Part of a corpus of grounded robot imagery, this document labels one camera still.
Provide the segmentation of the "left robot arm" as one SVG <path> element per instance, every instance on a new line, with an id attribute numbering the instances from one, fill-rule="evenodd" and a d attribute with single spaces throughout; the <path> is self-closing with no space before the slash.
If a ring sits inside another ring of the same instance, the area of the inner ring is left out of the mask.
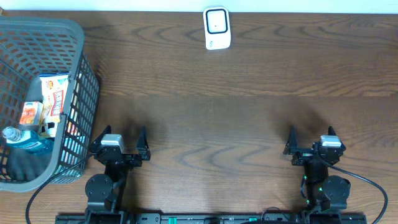
<path id="1" fill-rule="evenodd" d="M 128 173 L 151 157 L 145 127 L 140 130 L 136 149 L 137 154 L 124 153 L 123 137 L 113 134 L 110 125 L 91 143 L 90 152 L 105 170 L 90 177 L 85 185 L 88 203 L 84 223 L 136 222 L 135 215 L 121 208 L 121 202 Z"/>

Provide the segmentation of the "yellow snack bag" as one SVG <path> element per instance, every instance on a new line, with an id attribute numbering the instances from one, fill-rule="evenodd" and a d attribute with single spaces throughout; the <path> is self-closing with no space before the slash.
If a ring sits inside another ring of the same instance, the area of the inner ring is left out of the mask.
<path id="1" fill-rule="evenodd" d="M 54 138 L 69 84 L 69 73 L 41 74 L 41 90 L 43 96 L 43 124 L 39 129 L 43 138 Z"/>

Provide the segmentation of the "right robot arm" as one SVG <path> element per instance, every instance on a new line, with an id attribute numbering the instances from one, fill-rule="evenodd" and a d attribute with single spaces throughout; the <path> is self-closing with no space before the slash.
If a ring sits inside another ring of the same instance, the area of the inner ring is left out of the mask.
<path id="1" fill-rule="evenodd" d="M 330 175 L 328 169 L 340 161 L 346 150 L 332 127 L 328 134 L 311 147 L 300 147 L 295 128 L 289 133 L 284 148 L 291 155 L 293 166 L 302 166 L 301 194 L 307 199 L 308 208 L 300 212 L 303 223 L 341 223 L 341 211 L 347 208 L 351 184 L 338 175 Z"/>

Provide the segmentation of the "orange tissue box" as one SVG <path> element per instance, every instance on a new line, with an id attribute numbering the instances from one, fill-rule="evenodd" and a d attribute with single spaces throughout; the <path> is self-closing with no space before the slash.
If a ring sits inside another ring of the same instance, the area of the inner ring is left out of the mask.
<path id="1" fill-rule="evenodd" d="M 25 126 L 36 126 L 41 123 L 44 105 L 39 101 L 25 102 L 19 124 Z"/>

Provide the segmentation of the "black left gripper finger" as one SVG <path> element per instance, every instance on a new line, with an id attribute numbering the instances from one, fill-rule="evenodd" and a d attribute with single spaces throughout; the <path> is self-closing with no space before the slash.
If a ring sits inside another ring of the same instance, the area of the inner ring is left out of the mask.
<path id="1" fill-rule="evenodd" d="M 111 134 L 111 126 L 107 125 L 103 132 L 90 144 L 90 146 L 100 146 L 101 140 L 104 138 L 106 134 Z"/>
<path id="2" fill-rule="evenodd" d="M 150 155 L 149 145 L 146 138 L 146 127 L 143 126 L 139 133 L 139 139 L 136 144 L 136 149 L 140 155 Z"/>

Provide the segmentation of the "teal mouthwash bottle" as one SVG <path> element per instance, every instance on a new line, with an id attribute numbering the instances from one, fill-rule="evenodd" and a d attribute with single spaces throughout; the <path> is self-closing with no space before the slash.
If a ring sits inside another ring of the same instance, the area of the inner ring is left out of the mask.
<path id="1" fill-rule="evenodd" d="M 46 154 L 53 149 L 53 141 L 40 137 L 36 132 L 6 127 L 2 136 L 9 147 L 22 149 L 30 154 Z"/>

